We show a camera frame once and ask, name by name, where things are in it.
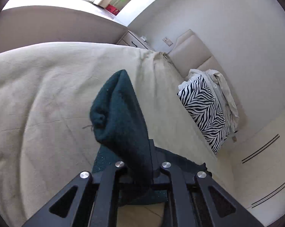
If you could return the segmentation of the dark teal knit sweater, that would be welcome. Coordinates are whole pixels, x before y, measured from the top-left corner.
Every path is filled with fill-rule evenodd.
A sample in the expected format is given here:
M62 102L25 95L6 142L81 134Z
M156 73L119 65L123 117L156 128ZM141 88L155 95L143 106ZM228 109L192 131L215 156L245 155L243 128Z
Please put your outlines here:
M165 202L164 191L151 189L159 165L153 163L162 154L182 171L194 173L207 170L185 157L150 145L148 130L131 80L126 70L114 73L103 85L90 109L95 139L100 143L93 172L103 171L110 163L123 161L129 168L133 183L120 193L120 205L148 205Z

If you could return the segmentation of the beige bed sheet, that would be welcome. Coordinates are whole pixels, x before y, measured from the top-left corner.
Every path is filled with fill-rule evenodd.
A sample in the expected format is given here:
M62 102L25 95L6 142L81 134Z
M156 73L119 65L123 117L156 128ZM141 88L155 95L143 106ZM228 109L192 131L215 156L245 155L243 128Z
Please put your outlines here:
M0 53L0 215L21 226L78 173L99 143L90 108L126 70L157 147L205 163L235 193L230 160L214 155L177 92L183 78L160 52L112 44L42 43Z

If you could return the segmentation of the zebra print pillow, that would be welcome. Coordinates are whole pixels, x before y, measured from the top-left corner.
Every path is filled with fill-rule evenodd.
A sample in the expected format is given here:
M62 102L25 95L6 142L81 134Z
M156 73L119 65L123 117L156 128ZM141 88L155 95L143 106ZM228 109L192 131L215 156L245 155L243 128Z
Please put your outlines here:
M227 119L223 113L213 86L202 74L196 74L177 93L214 154L217 154L230 134Z

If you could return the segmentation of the crumpled white duvet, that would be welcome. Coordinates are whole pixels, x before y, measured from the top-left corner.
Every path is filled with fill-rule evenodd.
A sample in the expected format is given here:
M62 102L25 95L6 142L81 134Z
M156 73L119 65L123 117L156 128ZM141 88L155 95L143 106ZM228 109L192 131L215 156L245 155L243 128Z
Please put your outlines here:
M212 69L207 71L190 69L186 80L178 86L179 91L182 91L185 87L193 83L199 76L202 76L206 80L208 86L210 86L210 89L215 92L227 124L230 127L231 132L235 133L238 130L240 123L239 112L229 85L222 73Z

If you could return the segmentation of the beige bedside table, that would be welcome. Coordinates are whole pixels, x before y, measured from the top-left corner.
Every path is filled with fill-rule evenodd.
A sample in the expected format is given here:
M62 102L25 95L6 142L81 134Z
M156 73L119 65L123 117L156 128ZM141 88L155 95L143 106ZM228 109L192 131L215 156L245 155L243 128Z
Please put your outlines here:
M141 48L141 49L147 49L147 50L154 51L154 49L150 45L144 42L141 38L139 38L132 31L127 31L117 42L117 45L129 46L129 47L135 47L135 48Z

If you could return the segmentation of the red box on shelf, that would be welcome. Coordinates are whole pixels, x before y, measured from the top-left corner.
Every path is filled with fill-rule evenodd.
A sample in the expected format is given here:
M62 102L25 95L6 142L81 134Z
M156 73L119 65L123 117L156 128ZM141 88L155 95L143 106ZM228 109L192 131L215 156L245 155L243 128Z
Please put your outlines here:
M109 11L110 13L112 13L113 15L118 15L120 10L117 9L116 7L114 7L113 5L108 5L106 6L106 10Z

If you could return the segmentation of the wall switch plate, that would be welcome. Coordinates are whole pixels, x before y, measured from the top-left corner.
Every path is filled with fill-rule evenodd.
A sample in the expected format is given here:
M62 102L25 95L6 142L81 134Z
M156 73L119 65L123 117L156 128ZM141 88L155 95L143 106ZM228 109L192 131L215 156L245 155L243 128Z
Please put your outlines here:
M173 42L167 38L167 37L164 37L163 38L163 42L168 46L168 47L171 47L173 45Z

